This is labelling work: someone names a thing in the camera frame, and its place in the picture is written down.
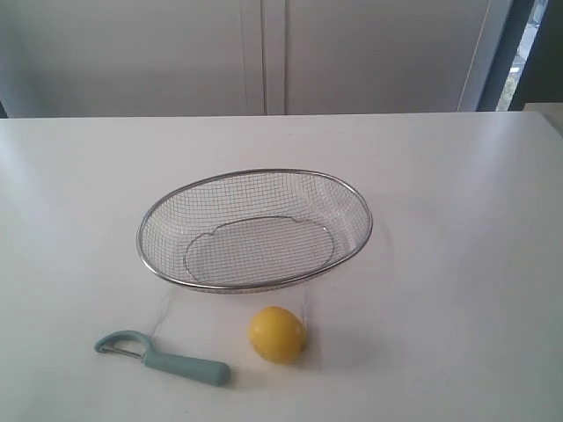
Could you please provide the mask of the teal handled peeler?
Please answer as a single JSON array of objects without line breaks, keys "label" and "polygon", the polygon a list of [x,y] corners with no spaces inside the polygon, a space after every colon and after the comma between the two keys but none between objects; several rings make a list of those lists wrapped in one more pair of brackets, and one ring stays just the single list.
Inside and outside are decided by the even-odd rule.
[{"label": "teal handled peeler", "polygon": [[[116,347],[119,342],[133,342],[143,347],[142,353]],[[225,387],[231,380],[230,366],[216,360],[204,360],[176,354],[161,353],[149,337],[139,331],[116,331],[95,343],[97,353],[113,353],[139,360],[145,367],[215,387]]]}]

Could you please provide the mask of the yellow lemon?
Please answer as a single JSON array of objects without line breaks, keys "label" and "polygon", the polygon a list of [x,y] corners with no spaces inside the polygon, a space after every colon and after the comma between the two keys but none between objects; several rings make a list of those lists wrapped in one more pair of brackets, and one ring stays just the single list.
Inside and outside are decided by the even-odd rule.
[{"label": "yellow lemon", "polygon": [[307,330],[287,309],[270,306],[253,316],[248,338],[252,349],[262,359],[289,365],[300,357],[305,348]]}]

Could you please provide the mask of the dark window frame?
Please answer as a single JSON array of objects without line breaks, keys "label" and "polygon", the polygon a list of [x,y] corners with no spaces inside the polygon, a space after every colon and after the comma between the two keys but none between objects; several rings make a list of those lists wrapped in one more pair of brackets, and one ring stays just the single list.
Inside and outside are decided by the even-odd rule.
[{"label": "dark window frame", "polygon": [[[477,110],[493,111],[515,58],[517,45],[532,12],[531,1],[513,1],[501,32]],[[562,2],[548,1],[532,43],[523,75],[508,106],[510,111],[522,111],[528,103],[560,103],[562,101]]]}]

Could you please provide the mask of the oval steel mesh basket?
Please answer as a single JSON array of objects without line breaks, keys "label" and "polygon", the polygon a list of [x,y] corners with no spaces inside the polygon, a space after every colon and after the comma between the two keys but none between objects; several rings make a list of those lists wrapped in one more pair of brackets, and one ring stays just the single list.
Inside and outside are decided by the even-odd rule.
[{"label": "oval steel mesh basket", "polygon": [[173,285],[249,294],[350,260],[374,219],[349,183],[319,171],[251,169],[194,181],[155,202],[136,233],[143,264]]}]

